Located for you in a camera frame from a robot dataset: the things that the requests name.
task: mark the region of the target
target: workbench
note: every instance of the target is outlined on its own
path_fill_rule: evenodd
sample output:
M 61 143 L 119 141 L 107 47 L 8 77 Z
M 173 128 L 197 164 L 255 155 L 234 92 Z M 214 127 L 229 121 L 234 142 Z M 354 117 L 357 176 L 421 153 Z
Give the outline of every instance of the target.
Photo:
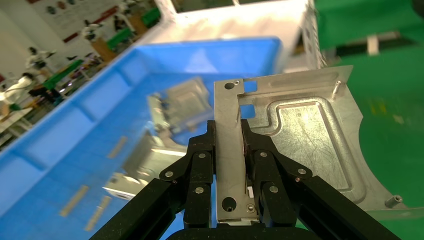
M 73 71 L 77 70 L 82 64 L 83 64 L 83 60 L 76 60 L 74 62 L 72 62 L 71 64 L 69 64 L 65 69 L 55 73 L 52 77 L 50 77 L 47 81 L 45 81 L 43 83 L 43 86 L 46 87 L 48 90 L 54 89 L 56 88 L 56 85 L 62 81 L 62 79 L 64 79 L 66 76 L 68 76 L 70 73 L 72 73 Z M 83 70 L 78 70 L 79 72 L 81 72 L 81 74 L 87 78 L 88 80 L 90 79 Z
M 107 46 L 110 50 L 116 49 L 118 44 L 122 43 L 125 40 L 129 40 L 131 43 L 133 43 L 132 40 L 133 33 L 131 32 L 131 29 L 129 27 L 126 27 L 119 31 L 115 36 L 113 36 L 111 39 L 107 41 Z

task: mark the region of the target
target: bolt head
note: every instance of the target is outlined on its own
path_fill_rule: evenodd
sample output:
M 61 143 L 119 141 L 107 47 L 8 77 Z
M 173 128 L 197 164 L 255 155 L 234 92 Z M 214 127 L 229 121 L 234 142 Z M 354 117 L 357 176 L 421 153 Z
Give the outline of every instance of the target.
M 278 187 L 276 186 L 270 186 L 269 190 L 271 191 L 271 193 L 278 193 Z
M 174 173 L 172 171 L 167 171 L 165 172 L 165 177 L 170 178 L 174 175 Z
M 202 194 L 204 192 L 204 189 L 203 189 L 203 187 L 197 187 L 196 190 L 195 190 L 195 192 L 197 194 Z

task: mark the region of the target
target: stamped aluminum panel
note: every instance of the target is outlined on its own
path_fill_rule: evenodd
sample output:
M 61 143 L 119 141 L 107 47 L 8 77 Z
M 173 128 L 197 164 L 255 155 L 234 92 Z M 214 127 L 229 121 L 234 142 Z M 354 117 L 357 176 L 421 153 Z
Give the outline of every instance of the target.
M 385 201 L 392 194 L 361 152 L 363 116 L 347 87 L 351 71 L 352 66 L 341 66 L 244 79 L 257 82 L 257 91 L 239 95 L 238 102 L 254 105 L 250 128 L 270 136 L 281 154 L 310 168 L 362 209 L 388 209 Z

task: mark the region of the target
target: screw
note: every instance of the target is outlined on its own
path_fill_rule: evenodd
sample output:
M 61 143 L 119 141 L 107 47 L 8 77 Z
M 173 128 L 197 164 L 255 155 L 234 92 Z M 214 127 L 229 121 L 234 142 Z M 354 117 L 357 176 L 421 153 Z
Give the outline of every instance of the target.
M 247 206 L 246 206 L 246 210 L 247 210 L 247 212 L 248 213 L 250 213 L 250 214 L 252 214 L 252 213 L 254 213 L 255 212 L 255 205 L 253 205 L 253 204 L 248 204 Z
M 306 170 L 303 169 L 303 168 L 298 169 L 297 172 L 300 173 L 300 174 L 306 174 Z
M 271 191 L 271 193 L 278 193 L 278 187 L 276 186 L 270 186 L 269 190 Z
M 203 191 L 204 191 L 203 187 L 200 187 L 200 186 L 199 186 L 199 187 L 197 187 L 197 188 L 196 188 L 196 191 L 195 191 L 195 192 L 196 192 L 197 194 L 201 194 L 201 193 L 203 193 Z

